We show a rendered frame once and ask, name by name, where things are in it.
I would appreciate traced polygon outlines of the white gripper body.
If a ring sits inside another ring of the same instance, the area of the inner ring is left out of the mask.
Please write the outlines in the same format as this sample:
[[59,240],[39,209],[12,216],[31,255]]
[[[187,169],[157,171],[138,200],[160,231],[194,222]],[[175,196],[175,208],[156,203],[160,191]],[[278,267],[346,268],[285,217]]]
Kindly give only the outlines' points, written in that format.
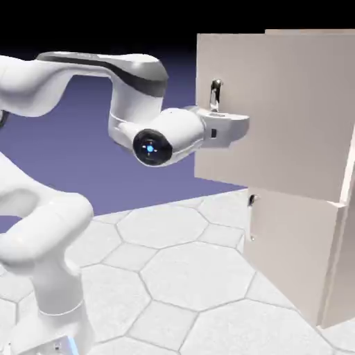
[[243,138],[249,129],[249,116],[202,108],[198,109],[198,115],[205,124],[201,148],[228,148],[232,142]]

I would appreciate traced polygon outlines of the large beige cabinet door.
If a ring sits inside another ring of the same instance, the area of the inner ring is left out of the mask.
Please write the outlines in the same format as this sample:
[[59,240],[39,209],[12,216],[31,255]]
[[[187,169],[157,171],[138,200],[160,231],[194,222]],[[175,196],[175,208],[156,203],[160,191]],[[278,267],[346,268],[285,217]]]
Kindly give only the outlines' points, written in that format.
[[199,178],[346,202],[355,165],[355,31],[200,34],[196,100],[250,118],[227,149],[196,153]]

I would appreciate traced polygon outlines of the small beige cabinet door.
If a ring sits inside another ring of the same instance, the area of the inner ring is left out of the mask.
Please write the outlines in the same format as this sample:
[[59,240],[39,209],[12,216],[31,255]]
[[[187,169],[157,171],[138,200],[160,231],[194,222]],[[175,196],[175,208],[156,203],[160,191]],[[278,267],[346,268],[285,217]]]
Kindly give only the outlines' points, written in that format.
[[251,187],[251,233],[243,255],[303,315],[323,328],[342,322],[334,297],[334,267],[347,207]]

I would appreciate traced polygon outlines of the beige painted cabinet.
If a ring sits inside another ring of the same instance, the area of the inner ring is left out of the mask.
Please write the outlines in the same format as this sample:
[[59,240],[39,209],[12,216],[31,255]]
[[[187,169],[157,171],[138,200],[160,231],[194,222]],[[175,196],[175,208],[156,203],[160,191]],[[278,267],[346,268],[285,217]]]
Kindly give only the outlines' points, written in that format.
[[355,122],[352,126],[347,166],[340,200],[347,207],[341,244],[334,267],[334,297],[341,303],[344,321],[355,317]]

